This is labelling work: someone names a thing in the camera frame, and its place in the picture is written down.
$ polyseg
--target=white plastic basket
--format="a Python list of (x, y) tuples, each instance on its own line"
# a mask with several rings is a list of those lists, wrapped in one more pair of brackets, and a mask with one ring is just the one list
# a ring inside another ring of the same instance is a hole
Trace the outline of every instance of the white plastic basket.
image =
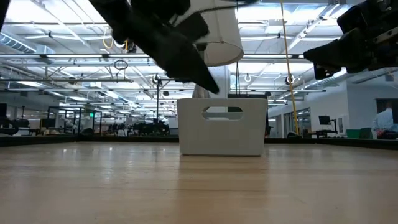
[[(206, 108), (217, 106), (239, 107), (243, 112), (204, 112)], [(261, 156), (267, 106), (266, 99), (178, 100), (181, 153), (191, 156)]]

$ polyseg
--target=warehouse ceiling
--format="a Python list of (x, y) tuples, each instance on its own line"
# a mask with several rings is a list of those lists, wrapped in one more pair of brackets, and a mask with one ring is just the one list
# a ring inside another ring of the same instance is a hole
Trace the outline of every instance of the warehouse ceiling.
[[(262, 1), (250, 7), (237, 10), (239, 30), (245, 55), (284, 54), (284, 32), (282, 13), (278, 1)], [(329, 43), (341, 36), (336, 18), (349, 9), (349, 5), (329, 4), (328, 1), (286, 1), (284, 15), (286, 20), (286, 36), (289, 54), (302, 55), (306, 50)], [(2, 36), (24, 44), (25, 50), (43, 51), (55, 54), (120, 54), (123, 47), (117, 46), (111, 36), (108, 25), (95, 11), (88, 0), (12, 0), (2, 29)], [(0, 52), (3, 54), (21, 54), (21, 49), (12, 48), (3, 38)], [(104, 89), (134, 89), (134, 92), (116, 92), (112, 103), (144, 101), (153, 102), (155, 92), (139, 92), (139, 90), (155, 90), (153, 77), (167, 78), (149, 58), (125, 58), (129, 66), (118, 70), (114, 63), (117, 59), (74, 59), (58, 58), (51, 63), (36, 62), (34, 59), (1, 59), (7, 62), (5, 69), (17, 72), (18, 78), (40, 79), (79, 79), (88, 82), (45, 83), (52, 88), (82, 89), (87, 87)], [(231, 79), (236, 78), (236, 64), (228, 65)], [(238, 63), (239, 86), (241, 90), (286, 90), (287, 65), (283, 58), (244, 58)], [(224, 70), (210, 69), (213, 76), (224, 76)], [(313, 65), (302, 59), (292, 60), (290, 71), (295, 77), (294, 86), (300, 88), (313, 80)], [(108, 80), (95, 82), (96, 79)], [(12, 87), (35, 88), (21, 83), (13, 83)], [(163, 90), (169, 95), (160, 94), (161, 99), (176, 100), (192, 95), (192, 84), (164, 82)], [(93, 93), (58, 92), (58, 95), (74, 94), (95, 102), (104, 102), (109, 96)], [(280, 99), (283, 93), (273, 93), (274, 99)]]

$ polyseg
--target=yellow cable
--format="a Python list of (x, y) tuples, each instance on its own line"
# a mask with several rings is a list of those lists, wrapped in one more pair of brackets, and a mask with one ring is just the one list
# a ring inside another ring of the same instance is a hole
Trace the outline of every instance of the yellow cable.
[(283, 27), (284, 27), (284, 40), (285, 40), (285, 53), (286, 53), (286, 62), (287, 62), (287, 73), (288, 73), (288, 76), (289, 76), (288, 79), (289, 79), (290, 95), (292, 96), (294, 126), (295, 126), (296, 134), (300, 134), (299, 133), (299, 122), (297, 120), (296, 103), (294, 101), (294, 94), (293, 94), (293, 79), (292, 79), (292, 74), (290, 73), (289, 53), (287, 52), (286, 25), (285, 25), (285, 17), (284, 17), (284, 0), (280, 0), (280, 8), (282, 9), (282, 24), (283, 24)]
[(112, 42), (111, 42), (111, 46), (108, 46), (108, 45), (106, 44), (106, 42), (105, 42), (106, 31), (108, 31), (108, 29), (109, 29), (109, 28), (107, 28), (107, 29), (105, 30), (105, 32), (104, 32), (104, 38), (102, 39), (102, 43), (104, 43), (104, 46), (105, 46), (107, 49), (111, 49), (111, 48), (113, 47), (113, 39), (112, 39)]

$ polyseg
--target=person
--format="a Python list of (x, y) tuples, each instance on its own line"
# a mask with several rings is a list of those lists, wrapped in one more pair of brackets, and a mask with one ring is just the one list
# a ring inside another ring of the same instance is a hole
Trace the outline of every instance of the person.
[(392, 103), (386, 104), (386, 110), (379, 113), (373, 121), (373, 131), (376, 132), (377, 139), (395, 139), (389, 133), (398, 133), (398, 124), (394, 124), (392, 119)]

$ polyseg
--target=desk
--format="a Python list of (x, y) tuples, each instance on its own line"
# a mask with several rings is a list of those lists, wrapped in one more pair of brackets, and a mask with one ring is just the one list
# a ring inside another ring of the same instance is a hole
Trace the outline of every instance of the desk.
[(317, 138), (319, 138), (319, 137), (327, 138), (328, 134), (338, 134), (338, 132), (331, 131), (331, 130), (320, 130), (320, 131), (315, 131), (315, 132), (310, 133), (311, 136), (315, 135), (315, 136), (317, 136)]

